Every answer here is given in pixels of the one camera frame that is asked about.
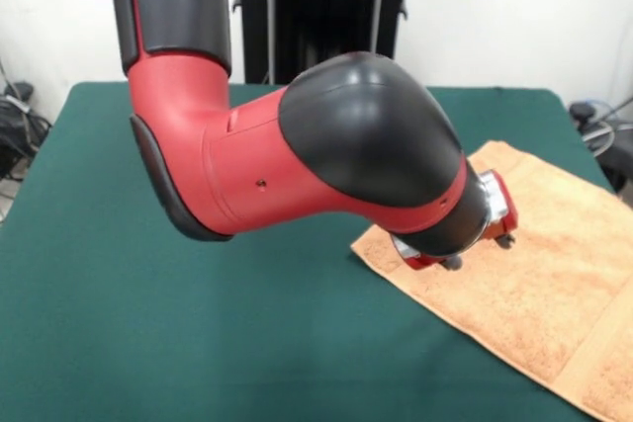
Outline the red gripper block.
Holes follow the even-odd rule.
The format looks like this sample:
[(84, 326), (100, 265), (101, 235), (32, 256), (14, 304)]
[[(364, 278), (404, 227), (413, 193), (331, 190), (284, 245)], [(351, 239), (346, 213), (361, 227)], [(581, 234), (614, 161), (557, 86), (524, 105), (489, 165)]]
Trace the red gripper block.
[(502, 176), (469, 172), (461, 198), (442, 220), (420, 232), (392, 235), (391, 240), (411, 268), (440, 265), (454, 272), (463, 268), (462, 254), (482, 240), (511, 249), (517, 227), (518, 211)]

